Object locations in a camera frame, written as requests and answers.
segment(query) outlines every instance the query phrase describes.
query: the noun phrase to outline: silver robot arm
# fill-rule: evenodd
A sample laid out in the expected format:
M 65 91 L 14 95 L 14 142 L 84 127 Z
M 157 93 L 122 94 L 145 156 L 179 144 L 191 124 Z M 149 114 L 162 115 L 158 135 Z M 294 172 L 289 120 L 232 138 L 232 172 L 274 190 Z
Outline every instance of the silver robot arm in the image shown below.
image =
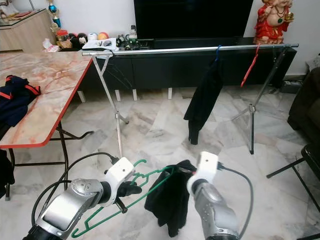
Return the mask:
M 66 240 L 85 211 L 101 204 L 116 204 L 127 211 L 117 197 L 119 186 L 135 173 L 131 162 L 122 157 L 106 173 L 105 181 L 76 179 L 41 213 L 23 240 Z
M 201 152 L 197 171 L 188 183 L 187 189 L 194 197 L 195 209 L 202 222 L 206 240 L 237 240 L 238 221 L 235 212 L 212 185 L 217 172 L 218 156 Z

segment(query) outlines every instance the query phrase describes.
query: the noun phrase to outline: tile floor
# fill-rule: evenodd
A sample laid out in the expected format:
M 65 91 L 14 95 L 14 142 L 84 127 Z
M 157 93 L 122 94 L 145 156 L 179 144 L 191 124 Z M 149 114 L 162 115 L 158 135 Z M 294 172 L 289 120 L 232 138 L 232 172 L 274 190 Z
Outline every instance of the tile floor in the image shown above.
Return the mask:
M 189 159 L 193 164 L 200 151 L 219 156 L 229 168 L 246 174 L 254 186 L 254 208 L 244 240 L 295 240 L 320 232 L 320 214 L 310 201 L 307 192 L 293 170 L 287 170 L 271 179 L 265 175 L 300 158 L 307 143 L 292 130 L 286 119 L 294 94 L 265 94 L 257 107 L 255 118 L 255 154 L 250 155 L 248 142 L 248 115 L 231 118 L 245 109 L 255 99 L 260 86 L 235 86 L 223 88 L 214 110 L 199 135 L 199 144 L 188 142 L 188 123 L 184 113 L 193 95 L 193 88 L 174 89 L 172 100 L 167 100 L 167 90 L 139 92 L 134 102 L 130 92 L 122 93 L 117 102 L 120 112 L 128 117 L 128 125 L 121 123 L 124 155 L 135 162 L 147 159 L 137 170 L 149 172 L 169 164 Z M 80 103 L 75 96 L 62 125 L 76 135 L 94 130 L 83 140 L 67 142 L 71 162 L 92 152 L 109 152 L 118 155 L 117 132 L 114 115 L 103 92 L 85 92 L 87 102 Z M 50 142 L 42 148 L 15 150 L 16 161 L 31 163 L 63 159 L 60 142 Z M 70 179 L 103 179 L 103 172 L 111 166 L 104 156 L 96 156 L 76 165 Z M 298 166 L 306 182 L 320 199 L 320 188 L 313 173 L 305 164 Z M 0 200 L 0 235 L 2 240 L 21 240 L 31 227 L 31 211 L 40 192 L 55 182 L 63 172 L 62 166 L 17 167 L 16 184 L 12 186 L 11 201 Z M 149 186 L 157 176 L 151 178 Z M 219 171 L 214 184 L 233 208 L 239 228 L 245 221 L 249 208 L 247 183 L 225 171 Z M 137 196 L 124 200 L 126 204 Z M 170 239 L 166 226 L 158 227 L 152 213 L 144 210 L 144 201 L 80 236 L 79 240 L 154 240 Z M 89 210 L 77 227 L 84 229 L 83 220 L 97 208 Z M 101 220 L 117 211 L 116 206 L 102 210 L 93 221 Z M 204 239 L 200 217 L 189 200 L 186 226 L 174 239 Z

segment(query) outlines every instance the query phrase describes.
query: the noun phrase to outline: bottle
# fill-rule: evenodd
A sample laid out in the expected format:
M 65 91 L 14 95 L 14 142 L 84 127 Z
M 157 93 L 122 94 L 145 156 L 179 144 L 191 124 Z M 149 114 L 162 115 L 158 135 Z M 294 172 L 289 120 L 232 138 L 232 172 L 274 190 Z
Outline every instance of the bottle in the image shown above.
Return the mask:
M 129 42 L 131 44 L 136 44 L 138 39 L 137 36 L 137 31 L 136 31 L 136 25 L 131 25 L 131 31 L 130 31 L 130 35 L 129 35 Z

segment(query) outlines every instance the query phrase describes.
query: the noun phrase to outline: clothes hanger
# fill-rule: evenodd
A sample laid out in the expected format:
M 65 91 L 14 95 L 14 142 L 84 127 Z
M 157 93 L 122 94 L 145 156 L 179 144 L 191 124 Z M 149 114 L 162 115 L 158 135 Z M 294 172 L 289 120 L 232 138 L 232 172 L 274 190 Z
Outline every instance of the clothes hanger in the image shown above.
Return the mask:
M 219 60 L 219 49 L 222 47 L 222 45 L 219 45 L 215 52 L 215 62 Z
M 139 161 L 137 161 L 135 164 L 133 164 L 134 167 L 136 167 L 138 164 L 140 163 L 146 163 L 147 160 L 145 159 L 141 159 Z M 184 169 L 184 168 L 181 168 L 181 167 L 175 167 L 175 166 L 166 166 L 160 170 L 154 170 L 154 171 L 151 171 L 149 173 L 146 173 L 146 174 L 142 174 L 142 173 L 139 173 L 139 172 L 136 172 L 135 174 L 133 174 L 135 177 L 134 179 L 132 180 L 131 184 L 133 185 L 135 183 L 135 181 L 138 179 L 138 178 L 145 178 L 145 182 L 143 182 L 139 187 L 143 187 L 144 185 L 146 185 L 148 182 L 149 182 L 149 176 L 150 175 L 153 175 L 153 174 L 156 174 L 156 173 L 162 173 L 164 171 L 169 171 L 169 175 L 166 176 L 161 182 L 159 182 L 157 185 L 155 185 L 152 189 L 150 189 L 146 194 L 144 194 L 143 196 L 139 197 L 136 201 L 132 202 L 131 204 L 129 204 L 126 208 L 130 208 L 132 207 L 133 205 L 137 204 L 138 202 L 140 202 L 142 199 L 144 199 L 146 196 L 148 196 L 149 194 L 151 194 L 154 190 L 156 190 L 158 187 L 160 187 L 163 183 L 165 183 L 165 181 L 167 181 L 168 178 L 170 178 L 174 173 L 178 172 L 178 171 L 182 171 L 182 172 L 186 172 L 186 171 L 189 171 L 191 172 L 190 170 L 188 169 Z M 117 216 L 118 214 L 122 213 L 122 211 L 118 211 L 110 216 L 108 216 L 107 218 L 99 221 L 98 223 L 96 224 L 93 224 L 92 226 L 89 226 L 89 221 L 91 221 L 102 209 L 104 209 L 104 207 L 100 207 L 98 210 L 96 210 L 91 216 L 89 216 L 85 221 L 84 221 L 84 226 L 85 226 L 85 230 L 83 230 L 82 232 L 78 233 L 77 232 L 79 231 L 79 228 L 76 228 L 72 234 L 71 234 L 71 237 L 72 238 L 78 238 L 80 236 L 82 236 L 83 234 L 89 232 L 90 230 L 96 228 L 97 226 L 99 226 L 100 224 L 103 224 L 104 222 L 112 219 L 113 217 Z
M 259 53 L 260 45 L 261 45 L 261 44 L 259 43 L 258 46 L 256 47 L 255 57 L 254 57 L 254 59 L 253 59 L 251 65 L 250 65 L 248 71 L 246 72 L 246 74 L 245 74 L 245 76 L 244 76 L 244 78 L 243 78 L 243 80 L 242 80 L 241 88 L 245 85 L 245 83 L 246 83 L 246 81 L 247 81 L 247 78 L 248 78 L 251 70 L 253 69 L 254 65 L 256 64 L 256 61 L 257 61 L 257 58 L 258 58 L 258 55 L 259 55 L 258 53 Z

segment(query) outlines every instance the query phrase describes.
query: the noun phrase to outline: tripod stand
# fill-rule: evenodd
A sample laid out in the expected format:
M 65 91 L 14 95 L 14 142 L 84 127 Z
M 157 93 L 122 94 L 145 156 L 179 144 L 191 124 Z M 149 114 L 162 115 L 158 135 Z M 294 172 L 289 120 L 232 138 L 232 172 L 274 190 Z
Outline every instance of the tripod stand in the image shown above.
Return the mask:
M 250 127 L 250 132 L 249 132 L 249 151 L 250 151 L 250 153 L 252 155 L 255 153 L 255 151 L 254 151 L 254 143 L 255 143 L 255 113 L 256 113 L 256 106 L 259 103 L 261 97 L 263 96 L 267 86 L 269 85 L 269 83 L 271 82 L 271 80 L 273 79 L 275 74 L 277 73 L 277 70 L 278 70 L 279 66 L 281 65 L 282 61 L 284 60 L 288 49 L 289 49 L 289 47 L 285 46 L 283 48 L 283 50 L 281 51 L 280 55 L 278 56 L 278 58 L 274 59 L 274 65 L 272 67 L 272 70 L 270 71 L 268 77 L 266 78 L 266 80 L 264 82 L 264 85 L 261 88 L 259 94 L 256 96 L 256 99 L 255 99 L 254 103 L 250 103 L 249 106 L 245 110 L 240 112 L 238 115 L 236 115 L 232 119 L 232 120 L 235 120 L 235 119 L 239 118 L 241 115 L 249 112 L 249 114 L 250 114 L 250 121 L 249 121 L 249 127 Z

